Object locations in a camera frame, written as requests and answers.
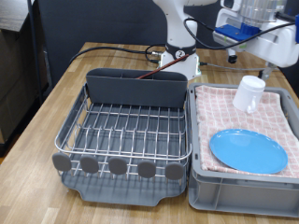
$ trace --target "wooden countertop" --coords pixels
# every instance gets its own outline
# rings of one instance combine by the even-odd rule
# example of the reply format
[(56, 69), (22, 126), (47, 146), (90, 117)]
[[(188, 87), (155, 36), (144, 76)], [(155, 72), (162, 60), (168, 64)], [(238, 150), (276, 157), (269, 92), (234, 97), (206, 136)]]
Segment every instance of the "wooden countertop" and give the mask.
[(26, 0), (0, 0), (0, 29), (19, 32), (27, 15)]
[[(95, 46), (146, 48), (96, 43), (86, 43), (83, 48)], [(225, 51), (199, 49), (197, 53), (202, 62), (264, 67), (264, 61), (248, 53), (239, 54), (235, 65), (225, 61)], [(0, 223), (298, 223), (296, 218), (197, 211), (189, 206), (184, 193), (163, 199), (156, 207), (83, 202), (78, 192), (62, 184), (51, 155), (57, 152), (54, 138), (85, 82), (86, 73), (97, 67), (153, 70), (156, 64), (147, 62), (144, 55), (114, 50), (91, 51), (73, 61), (0, 167)], [(244, 75), (257, 75), (211, 66), (203, 66), (202, 73), (194, 81), (238, 84)], [(287, 89), (299, 105), (279, 71), (272, 74), (267, 85)]]

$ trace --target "mug handle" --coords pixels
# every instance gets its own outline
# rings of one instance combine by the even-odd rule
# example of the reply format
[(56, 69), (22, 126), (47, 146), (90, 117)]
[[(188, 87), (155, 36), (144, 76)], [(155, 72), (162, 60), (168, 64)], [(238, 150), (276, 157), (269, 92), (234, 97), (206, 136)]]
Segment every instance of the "mug handle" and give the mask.
[(249, 105), (249, 107), (247, 108), (247, 112), (249, 114), (252, 114), (252, 113), (254, 113), (255, 110), (256, 110), (256, 96), (253, 96), (251, 105)]

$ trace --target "dish towel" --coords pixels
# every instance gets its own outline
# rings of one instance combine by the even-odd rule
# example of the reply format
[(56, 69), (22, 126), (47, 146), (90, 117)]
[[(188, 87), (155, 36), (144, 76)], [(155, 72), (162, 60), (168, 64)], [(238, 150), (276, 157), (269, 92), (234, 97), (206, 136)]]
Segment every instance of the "dish towel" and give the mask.
[(197, 123), (199, 128), (201, 168), (205, 171), (252, 175), (237, 171), (219, 161), (209, 148), (210, 138), (226, 129), (246, 129), (262, 133), (277, 141), (288, 154), (288, 166), (268, 176), (299, 178), (299, 141), (292, 133), (280, 106), (279, 94), (265, 92), (253, 114), (233, 106), (236, 89), (196, 88)]

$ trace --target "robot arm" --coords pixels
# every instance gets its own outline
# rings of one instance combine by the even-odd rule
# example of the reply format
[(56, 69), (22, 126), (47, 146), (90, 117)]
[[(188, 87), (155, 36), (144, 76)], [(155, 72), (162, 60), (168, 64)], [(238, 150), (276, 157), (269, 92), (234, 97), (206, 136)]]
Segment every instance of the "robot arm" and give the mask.
[[(261, 31), (288, 23), (276, 17), (278, 12), (283, 12), (286, 2), (287, 0), (221, 0), (224, 8), (218, 15), (217, 28), (213, 33), (215, 42), (223, 46), (232, 45)], [(228, 49), (229, 61), (236, 51), (247, 51), (267, 61), (267, 68), (261, 77), (268, 79), (275, 67), (289, 67), (298, 61), (297, 33), (298, 28), (293, 25), (260, 35), (245, 44)]]
[[(189, 54), (190, 57), (186, 61), (176, 63), (165, 69), (165, 71), (179, 72), (184, 74), (188, 79), (200, 75), (195, 40), (183, 25), (184, 20), (190, 17), (184, 13), (184, 7), (204, 6), (215, 3), (217, 0), (153, 0), (153, 2), (162, 9), (167, 19), (166, 52), (162, 55), (160, 66), (164, 66), (185, 54)], [(196, 34), (197, 23), (188, 21), (187, 24), (192, 32)]]

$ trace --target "wire rack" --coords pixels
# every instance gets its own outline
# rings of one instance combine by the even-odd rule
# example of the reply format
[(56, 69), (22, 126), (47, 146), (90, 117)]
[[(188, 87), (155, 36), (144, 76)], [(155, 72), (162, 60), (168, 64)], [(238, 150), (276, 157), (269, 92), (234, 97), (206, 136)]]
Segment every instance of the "wire rack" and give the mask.
[(74, 121), (64, 124), (68, 127), (65, 137), (59, 139), (58, 134), (55, 140), (56, 147), (71, 160), (72, 176), (83, 172), (83, 155), (97, 159), (99, 178), (104, 174), (116, 178), (108, 169), (108, 161), (113, 157), (126, 160), (126, 180), (130, 175), (138, 175), (137, 165), (141, 161), (153, 161), (156, 165), (153, 181), (155, 177), (165, 177), (167, 164), (178, 162), (186, 167), (188, 163), (192, 152), (186, 147), (187, 118), (182, 108), (92, 104), (85, 93), (75, 112)]

